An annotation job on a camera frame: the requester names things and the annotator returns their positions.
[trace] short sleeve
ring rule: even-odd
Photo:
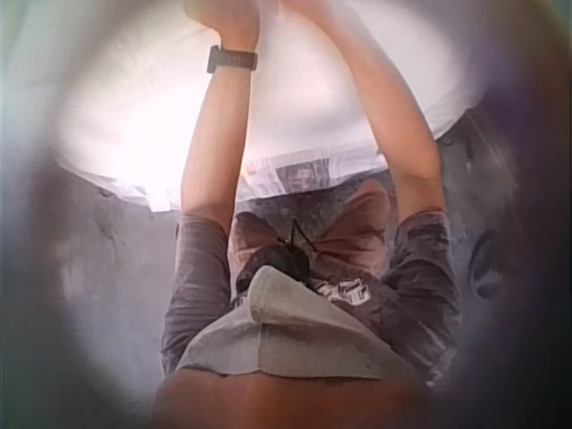
[[[383,283],[396,299],[384,336],[429,383],[436,383],[455,355],[458,292],[450,268],[450,238],[443,212],[409,217],[398,229]]]
[[[179,222],[174,289],[164,322],[161,360],[171,374],[190,341],[229,311],[228,237],[211,220],[185,214]]]

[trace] forearm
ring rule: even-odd
[[[407,83],[357,18],[318,22],[337,46],[354,78],[375,140],[390,167],[401,220],[428,209],[441,209],[438,147]]]
[[[182,211],[211,219],[227,233],[246,143],[250,81],[247,69],[214,72],[183,175]]]

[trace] white cloth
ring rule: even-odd
[[[289,165],[327,160],[322,169],[294,173],[314,176],[304,190],[385,168],[335,47],[309,22],[262,3],[238,199],[288,192]],[[400,69],[436,138],[477,103],[483,85],[469,53],[399,2],[350,3]],[[207,57],[218,42],[212,30],[189,22],[179,1],[153,4],[125,25],[67,99],[63,165],[154,211],[179,208],[182,171],[210,80]]]

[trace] gray t-shirt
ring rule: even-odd
[[[183,216],[180,227],[175,289],[162,344],[166,374],[179,366],[193,366],[190,343],[233,311],[228,238],[222,228],[193,215]],[[316,297],[353,316],[432,383],[442,376],[455,349],[457,292],[448,252],[444,215],[412,216],[398,230],[390,267],[382,279],[344,269],[326,283],[317,282],[315,292],[323,298]]]

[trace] wrist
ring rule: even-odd
[[[258,35],[248,37],[221,37],[221,48],[229,51],[255,52]]]

